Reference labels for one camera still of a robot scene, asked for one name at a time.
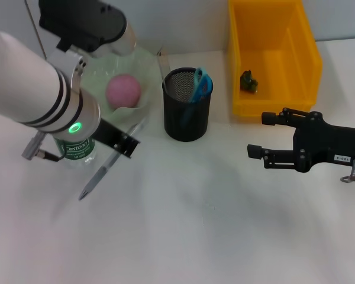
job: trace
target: green led light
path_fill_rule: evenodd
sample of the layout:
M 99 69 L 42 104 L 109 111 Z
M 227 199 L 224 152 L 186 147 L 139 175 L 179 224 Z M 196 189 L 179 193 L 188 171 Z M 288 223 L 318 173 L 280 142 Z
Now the green led light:
M 80 122 L 74 123 L 73 125 L 70 126 L 69 132 L 70 133 L 75 133 L 79 131 L 79 129 L 82 128 L 82 124 Z

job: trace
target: blue scissors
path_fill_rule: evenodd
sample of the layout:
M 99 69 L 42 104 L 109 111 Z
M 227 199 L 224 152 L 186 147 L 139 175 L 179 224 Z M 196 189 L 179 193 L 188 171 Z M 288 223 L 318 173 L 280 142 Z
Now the blue scissors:
M 196 69 L 195 74 L 193 76 L 193 83 L 195 84 L 195 87 L 193 89 L 190 102 L 198 102 L 201 98 L 206 97 L 212 92 L 212 80 L 206 73 L 206 70 L 204 68 L 199 67 Z
M 205 98 L 206 96 L 210 95 L 213 91 L 213 83 L 212 79 L 206 73 L 204 68 L 197 68 L 195 74 L 193 76 L 193 82 L 195 87 L 192 92 L 192 96 L 190 99 L 190 103 L 195 103 L 200 101 L 200 99 Z M 185 111 L 183 117 L 180 120 L 180 126 L 185 128 L 188 122 L 191 120 L 193 116 L 193 111 L 195 109 L 194 105 L 188 107 Z

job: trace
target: yellow bin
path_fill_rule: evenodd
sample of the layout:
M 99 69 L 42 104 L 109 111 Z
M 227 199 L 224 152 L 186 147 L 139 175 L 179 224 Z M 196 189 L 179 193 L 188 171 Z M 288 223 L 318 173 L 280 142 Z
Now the yellow bin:
M 249 121 L 263 111 L 309 111 L 317 99 L 322 61 L 300 0 L 229 0 L 233 113 Z M 256 93 L 240 90 L 251 70 Z

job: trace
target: plastic bottle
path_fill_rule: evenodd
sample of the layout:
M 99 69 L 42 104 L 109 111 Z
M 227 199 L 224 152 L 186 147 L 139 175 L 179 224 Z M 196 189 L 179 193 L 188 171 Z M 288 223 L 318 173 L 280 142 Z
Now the plastic bottle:
M 64 159 L 72 167 L 84 167 L 96 157 L 95 140 L 92 138 L 81 142 L 67 142 L 55 139 L 55 142 L 59 152 L 61 154 L 66 153 Z

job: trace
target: pen holder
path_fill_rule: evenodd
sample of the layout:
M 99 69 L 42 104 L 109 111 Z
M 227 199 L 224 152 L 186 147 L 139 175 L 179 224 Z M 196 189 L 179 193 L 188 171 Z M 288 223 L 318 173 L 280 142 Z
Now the pen holder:
M 195 88 L 195 68 L 179 68 L 170 72 L 164 81 L 164 129 L 172 138 L 190 142 L 202 137 L 208 126 L 211 93 L 197 102 L 190 102 Z

